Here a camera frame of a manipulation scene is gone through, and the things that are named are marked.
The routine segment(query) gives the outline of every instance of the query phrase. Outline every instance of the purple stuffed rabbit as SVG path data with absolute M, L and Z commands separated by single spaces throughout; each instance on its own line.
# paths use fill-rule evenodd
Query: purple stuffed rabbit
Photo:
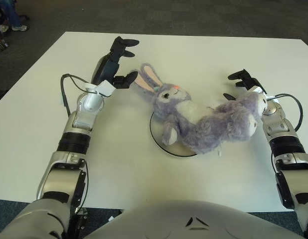
M 155 114 L 165 120 L 162 142 L 181 140 L 194 152 L 207 153 L 224 141 L 249 140 L 267 108 L 266 97 L 247 92 L 217 108 L 194 103 L 181 87 L 162 83 L 153 67 L 144 64 L 135 83 L 148 95 Z

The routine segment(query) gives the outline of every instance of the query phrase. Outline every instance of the person's leg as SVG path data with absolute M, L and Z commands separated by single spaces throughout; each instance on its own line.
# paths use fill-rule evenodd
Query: person's leg
M 19 16 L 15 12 L 13 0 L 0 0 L 0 7 L 3 9 L 12 26 L 22 26 Z

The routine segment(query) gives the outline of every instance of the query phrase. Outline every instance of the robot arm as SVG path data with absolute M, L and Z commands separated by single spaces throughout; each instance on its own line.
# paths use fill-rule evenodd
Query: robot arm
M 137 72 L 131 72 L 126 77 L 115 74 L 121 56 L 134 56 L 125 48 L 138 43 L 117 37 L 110 53 L 101 58 L 92 84 L 86 83 L 86 92 L 78 98 L 77 110 L 68 118 L 58 148 L 41 179 L 37 201 L 20 212 L 0 234 L 0 239 L 67 237 L 70 215 L 81 204 L 85 189 L 86 152 L 95 119 L 104 105 L 103 98 L 111 96 L 115 89 L 129 88 L 137 77 Z
M 266 94 L 257 79 L 252 78 L 246 70 L 236 72 L 228 79 L 241 79 L 236 86 L 246 87 L 247 90 L 257 87 L 261 89 L 259 93 Z M 278 101 L 267 98 L 267 103 L 262 122 L 265 136 L 275 157 L 278 193 L 282 204 L 296 212 L 304 236 L 308 238 L 308 154 Z

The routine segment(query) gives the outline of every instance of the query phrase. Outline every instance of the pink inner ear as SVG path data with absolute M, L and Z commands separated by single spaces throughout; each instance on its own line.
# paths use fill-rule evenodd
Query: pink inner ear
M 142 87 L 143 89 L 148 90 L 148 91 L 151 91 L 151 92 L 154 92 L 154 90 L 152 89 L 152 87 L 149 86 L 149 85 L 144 81 L 144 79 L 143 79 L 140 75 L 138 75 L 138 76 L 136 77 L 136 79 L 134 80 L 134 82 L 135 82 L 138 86 Z
M 153 69 L 150 66 L 144 66 L 144 71 L 148 74 L 149 77 L 151 77 L 156 82 L 156 84 L 162 86 L 163 83 L 159 80 L 159 78 L 153 72 Z

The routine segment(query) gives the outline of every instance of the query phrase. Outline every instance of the bunny paw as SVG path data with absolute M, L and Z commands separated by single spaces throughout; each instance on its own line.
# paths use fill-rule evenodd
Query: bunny paw
M 177 131 L 172 126 L 165 126 L 162 142 L 165 145 L 174 144 L 177 141 Z

